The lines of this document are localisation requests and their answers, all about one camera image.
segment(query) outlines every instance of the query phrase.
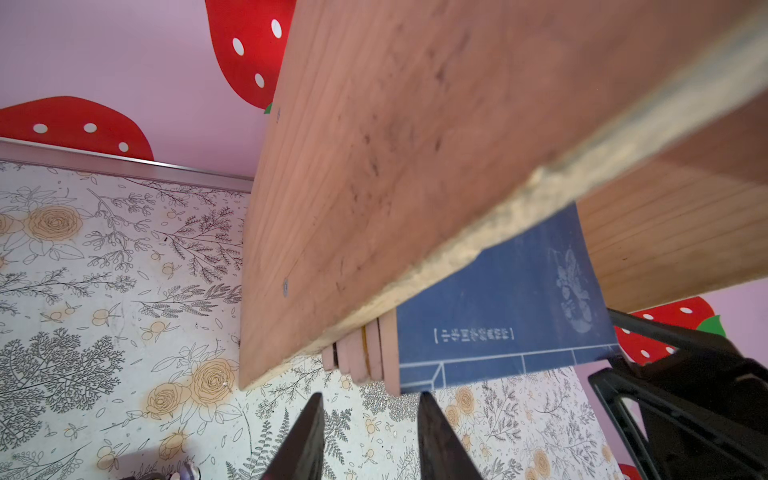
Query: pink wall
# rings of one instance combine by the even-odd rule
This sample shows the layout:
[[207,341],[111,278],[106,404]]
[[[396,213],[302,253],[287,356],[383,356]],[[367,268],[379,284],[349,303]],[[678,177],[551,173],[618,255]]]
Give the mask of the pink wall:
[[[726,337],[747,358],[768,365],[768,278],[700,295],[710,304],[725,329]],[[587,378],[609,367],[608,362],[576,366],[576,373],[618,463],[633,465],[616,428],[611,423]]]
[[204,0],[0,4],[0,108],[70,95],[126,115],[160,162],[254,175],[269,115],[240,98]]

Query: floral tablecloth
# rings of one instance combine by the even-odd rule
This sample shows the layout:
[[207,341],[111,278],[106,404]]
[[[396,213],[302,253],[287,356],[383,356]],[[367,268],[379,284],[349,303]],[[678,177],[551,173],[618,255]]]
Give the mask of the floral tablecloth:
[[[315,391],[325,478],[419,477],[416,396],[312,357],[237,389],[247,204],[0,163],[0,480],[259,478]],[[572,369],[434,395],[485,478],[620,478]]]

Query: wooden board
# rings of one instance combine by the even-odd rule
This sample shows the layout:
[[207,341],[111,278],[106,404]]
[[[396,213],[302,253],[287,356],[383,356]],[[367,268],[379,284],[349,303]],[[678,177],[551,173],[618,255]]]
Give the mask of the wooden board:
[[768,275],[768,93],[578,208],[611,308],[634,312]]
[[247,217],[241,386],[762,90],[766,25],[751,0],[300,0]]

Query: white seed spot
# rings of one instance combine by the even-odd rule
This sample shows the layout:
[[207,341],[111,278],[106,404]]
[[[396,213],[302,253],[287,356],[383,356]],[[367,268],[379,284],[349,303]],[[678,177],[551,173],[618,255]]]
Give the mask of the white seed spot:
[[232,39],[232,46],[235,47],[235,52],[237,52],[239,56],[242,57],[243,55],[245,55],[245,47],[243,46],[243,42],[241,42],[239,38]]
[[275,34],[276,38],[283,36],[283,27],[281,27],[280,22],[275,19],[272,20],[272,33]]

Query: rough wood edge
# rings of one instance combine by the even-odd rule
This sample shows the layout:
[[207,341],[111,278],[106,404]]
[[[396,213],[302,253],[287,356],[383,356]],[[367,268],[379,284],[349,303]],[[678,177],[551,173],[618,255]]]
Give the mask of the rough wood edge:
[[[507,200],[299,353],[319,352],[351,329],[469,265],[484,249],[533,227],[638,161],[747,103],[766,87],[768,6],[762,4],[687,67],[550,167],[538,168]],[[245,388],[263,385],[289,363],[267,370]]]

